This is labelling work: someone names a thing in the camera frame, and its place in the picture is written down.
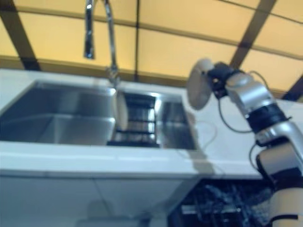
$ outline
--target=ceiling panel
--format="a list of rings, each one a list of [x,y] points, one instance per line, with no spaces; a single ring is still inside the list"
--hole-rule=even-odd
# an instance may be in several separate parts
[[[272,13],[303,22],[302,0],[279,0],[276,1]]]
[[[83,57],[84,21],[58,16],[19,13],[36,58],[92,65],[110,64],[107,24],[95,22],[96,59]],[[115,26],[117,63],[122,69],[134,69],[135,29]]]
[[[17,51],[0,19],[0,55],[17,57]]]
[[[39,9],[42,12],[55,10],[84,14],[85,9],[85,0],[14,0],[14,2],[17,9],[27,7],[36,10]],[[105,17],[105,10],[101,5],[103,2],[101,0],[96,0],[95,3],[95,14]],[[112,0],[110,3],[114,12],[114,18],[133,22],[136,20],[136,0]]]
[[[254,45],[303,56],[303,26],[299,23],[269,16]]]
[[[214,0],[142,0],[140,22],[240,41],[254,11]]]
[[[270,88],[287,91],[302,75],[303,61],[250,50],[241,68],[258,71]]]
[[[139,71],[187,77],[200,58],[230,62],[235,46],[140,29]]]
[[[226,1],[233,2],[233,3],[236,3],[236,4],[240,4],[240,5],[243,5],[243,6],[252,7],[252,8],[255,8],[255,9],[258,7],[258,4],[260,2],[260,0],[226,0]]]

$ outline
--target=cable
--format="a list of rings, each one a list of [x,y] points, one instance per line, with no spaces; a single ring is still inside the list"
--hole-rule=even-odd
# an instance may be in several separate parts
[[[231,126],[226,122],[226,120],[224,119],[223,114],[222,114],[221,100],[220,100],[220,99],[218,99],[218,109],[219,109],[219,115],[220,115],[220,117],[221,117],[223,123],[226,125],[227,128],[229,128],[230,130],[232,130],[232,131],[234,131],[234,132],[237,132],[237,133],[250,133],[250,132],[252,132],[252,130],[241,131],[241,130],[234,129],[233,127],[231,127]]]
[[[266,88],[269,89],[267,81],[265,80],[265,78],[260,73],[258,73],[257,71],[252,70],[252,71],[249,71],[248,74],[256,74],[258,77],[261,78],[261,80],[263,81]]]
[[[258,171],[258,172],[260,173],[258,167],[253,163],[252,157],[251,157],[252,152],[253,152],[254,148],[256,147],[256,145],[257,145],[256,143],[255,143],[254,145],[252,145],[252,147],[251,147],[251,149],[250,149],[250,152],[249,152],[249,158],[250,158],[250,164],[251,164],[251,166],[252,166],[256,171]]]

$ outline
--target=kitchen sink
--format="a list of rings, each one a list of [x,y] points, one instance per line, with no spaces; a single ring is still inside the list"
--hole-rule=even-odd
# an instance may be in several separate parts
[[[181,96],[124,90],[129,122],[123,131],[111,110],[114,92],[35,82],[0,116],[0,140],[196,149]]]

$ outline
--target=faucet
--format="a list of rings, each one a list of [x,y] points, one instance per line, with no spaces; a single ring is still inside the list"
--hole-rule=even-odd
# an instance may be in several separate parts
[[[113,84],[114,88],[116,88],[116,86],[120,81],[120,78],[118,77],[118,66],[116,63],[116,46],[115,46],[113,14],[109,0],[102,0],[102,1],[104,3],[106,16],[107,16],[110,53],[111,53],[111,65],[109,68],[107,68],[107,74],[109,77],[109,81],[111,82],[111,84]],[[88,59],[94,59],[93,10],[94,10],[94,0],[86,0],[84,57]]]

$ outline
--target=sink basin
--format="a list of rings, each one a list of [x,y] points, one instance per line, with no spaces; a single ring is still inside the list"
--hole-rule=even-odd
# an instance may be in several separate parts
[[[111,110],[114,91],[36,82],[0,116],[0,140],[196,149],[181,96],[125,90],[122,131]]]

